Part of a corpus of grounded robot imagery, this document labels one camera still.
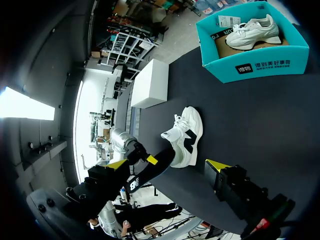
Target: white cube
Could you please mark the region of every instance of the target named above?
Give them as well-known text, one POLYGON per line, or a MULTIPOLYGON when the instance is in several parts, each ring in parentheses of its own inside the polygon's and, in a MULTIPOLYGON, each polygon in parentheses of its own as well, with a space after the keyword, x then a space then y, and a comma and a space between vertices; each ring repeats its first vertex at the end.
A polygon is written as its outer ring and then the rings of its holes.
POLYGON ((167 101, 169 64, 152 59, 135 77, 131 107, 146 109, 167 101))

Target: black table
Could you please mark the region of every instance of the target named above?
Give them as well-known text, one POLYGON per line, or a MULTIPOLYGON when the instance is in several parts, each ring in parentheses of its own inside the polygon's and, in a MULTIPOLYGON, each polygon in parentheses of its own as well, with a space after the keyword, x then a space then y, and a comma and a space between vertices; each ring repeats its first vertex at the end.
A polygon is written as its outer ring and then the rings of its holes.
POLYGON ((320 71, 312 56, 308 61, 303 75, 226 84, 202 67, 199 47, 171 63, 168 101, 141 110, 138 140, 153 155, 169 147, 160 134, 186 106, 199 110, 203 136, 196 166, 169 168, 152 184, 204 221, 240 234, 246 222, 218 201, 203 176, 205 159, 239 164, 254 183, 269 189, 270 198, 282 193, 293 199, 287 220, 297 220, 320 173, 320 71))

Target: black and white sneaker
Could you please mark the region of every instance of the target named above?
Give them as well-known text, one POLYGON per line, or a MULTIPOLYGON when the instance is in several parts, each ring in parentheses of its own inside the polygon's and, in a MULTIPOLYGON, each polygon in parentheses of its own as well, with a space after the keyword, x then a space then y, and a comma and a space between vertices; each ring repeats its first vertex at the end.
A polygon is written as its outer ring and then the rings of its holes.
POLYGON ((163 139, 171 143, 175 151, 171 167, 184 168, 196 165, 197 144, 202 134, 202 120, 195 108, 188 106, 184 108, 181 116, 174 115, 173 128, 161 134, 163 139))

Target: metal shelf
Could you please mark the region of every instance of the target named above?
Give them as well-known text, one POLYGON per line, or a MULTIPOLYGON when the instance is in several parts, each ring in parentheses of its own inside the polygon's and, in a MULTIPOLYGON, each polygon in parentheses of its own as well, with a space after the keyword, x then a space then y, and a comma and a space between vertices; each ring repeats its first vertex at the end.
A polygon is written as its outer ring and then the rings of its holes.
POLYGON ((113 65, 113 64, 110 64, 110 62, 109 62, 110 59, 115 59, 115 61, 114 61, 115 64, 118 64, 119 61, 121 61, 121 63, 123 63, 123 64, 127 64, 128 62, 130 62, 129 59, 133 59, 135 61, 132 63, 132 69, 134 69, 139 62, 141 62, 141 61, 145 62, 145 60, 144 60, 145 55, 153 47, 158 47, 158 46, 159 46, 158 43, 153 43, 148 38, 140 38, 140 37, 132 35, 132 34, 119 32, 115 36, 115 39, 113 41, 111 50, 106 50, 106 52, 108 52, 109 54, 108 54, 107 61, 106 61, 105 65, 107 65, 107 66, 112 66, 113 65), (129 41, 130 38, 134 39, 134 41, 131 44, 131 46, 130 45, 126 45, 127 43, 130 43, 130 41, 129 41), (120 50, 119 50, 119 45, 121 43, 119 43, 119 42, 123 42, 120 50), (144 49, 142 52, 140 52, 141 50, 140 50, 140 48, 137 48, 137 45, 139 45, 139 44, 141 44, 143 42, 151 45, 151 47, 148 50, 144 49))

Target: logo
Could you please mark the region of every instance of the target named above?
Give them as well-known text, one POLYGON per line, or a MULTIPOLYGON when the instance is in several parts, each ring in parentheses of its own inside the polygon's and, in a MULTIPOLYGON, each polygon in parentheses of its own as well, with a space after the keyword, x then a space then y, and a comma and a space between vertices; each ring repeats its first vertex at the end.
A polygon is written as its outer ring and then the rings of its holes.
POLYGON ((197 135, 193 131, 191 131, 190 129, 188 131, 186 131, 185 134, 187 134, 190 138, 185 138, 183 145, 184 145, 185 149, 190 154, 192 154, 192 152, 194 150, 192 146, 196 143, 197 135))
POLYGON ((138 186, 139 186, 139 178, 137 177, 136 180, 130 183, 130 190, 133 191, 138 186))
POLYGON ((235 69, 238 71, 238 74, 247 74, 254 71, 250 63, 235 66, 235 69))

